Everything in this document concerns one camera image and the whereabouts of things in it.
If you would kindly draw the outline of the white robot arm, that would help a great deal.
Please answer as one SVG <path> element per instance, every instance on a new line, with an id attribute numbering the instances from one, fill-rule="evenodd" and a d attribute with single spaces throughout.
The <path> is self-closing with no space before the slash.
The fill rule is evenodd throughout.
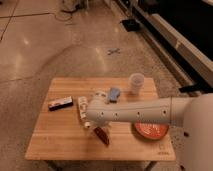
<path id="1" fill-rule="evenodd" d="M 167 124 L 183 128 L 184 171 L 213 171 L 213 93 L 105 104 L 93 98 L 87 117 L 97 123 Z"/>

